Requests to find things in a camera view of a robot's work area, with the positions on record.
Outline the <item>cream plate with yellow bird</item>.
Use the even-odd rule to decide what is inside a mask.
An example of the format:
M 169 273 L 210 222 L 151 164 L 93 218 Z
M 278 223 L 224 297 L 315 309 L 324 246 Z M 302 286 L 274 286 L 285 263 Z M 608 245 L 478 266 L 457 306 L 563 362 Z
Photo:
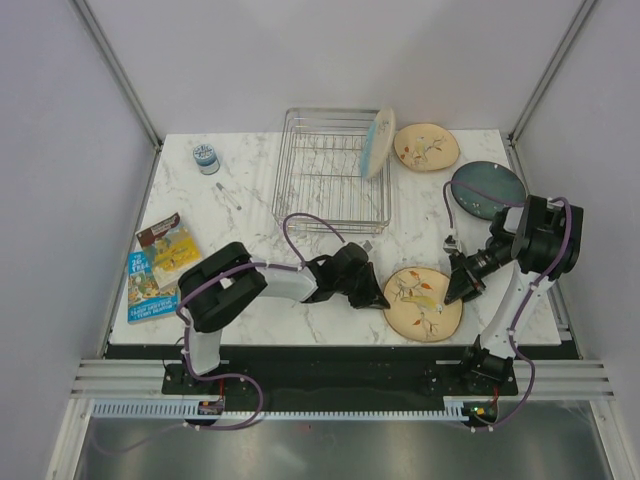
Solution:
M 394 272 L 383 294 L 390 308 L 387 324 L 405 339 L 436 343 L 450 338 L 460 326 L 463 303 L 445 303 L 450 278 L 437 270 L 408 267 Z

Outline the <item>blue and cream plate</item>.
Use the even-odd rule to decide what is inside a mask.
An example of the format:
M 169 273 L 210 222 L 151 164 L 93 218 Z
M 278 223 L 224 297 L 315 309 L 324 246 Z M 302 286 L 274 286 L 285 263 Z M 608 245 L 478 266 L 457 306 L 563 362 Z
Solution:
M 391 107 L 381 109 L 371 123 L 360 155 L 360 174 L 372 179 L 384 166 L 396 134 L 396 115 Z

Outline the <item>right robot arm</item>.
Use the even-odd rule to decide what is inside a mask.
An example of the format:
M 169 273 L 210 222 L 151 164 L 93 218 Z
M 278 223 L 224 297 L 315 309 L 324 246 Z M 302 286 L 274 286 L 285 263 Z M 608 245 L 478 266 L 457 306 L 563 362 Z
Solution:
M 517 393 L 514 360 L 521 329 L 558 278 L 579 258 L 584 209 L 563 197 L 529 195 L 522 205 L 509 205 L 495 214 L 484 249 L 467 256 L 449 236 L 451 275 L 444 297 L 449 306 L 471 301 L 486 289 L 484 278 L 512 266 L 512 275 L 496 313 L 468 346 L 461 361 L 444 368 L 442 382 L 453 395 Z

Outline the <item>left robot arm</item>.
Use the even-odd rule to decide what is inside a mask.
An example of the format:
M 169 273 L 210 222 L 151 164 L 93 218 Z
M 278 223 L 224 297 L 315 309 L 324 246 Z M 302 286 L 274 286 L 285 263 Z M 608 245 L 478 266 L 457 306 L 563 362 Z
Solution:
M 390 308 L 367 251 L 353 242 L 296 265 L 260 260 L 232 242 L 184 272 L 178 290 L 176 315 L 185 324 L 184 379 L 198 393 L 218 385 L 223 329 L 259 297 L 315 304 L 340 294 L 354 309 Z

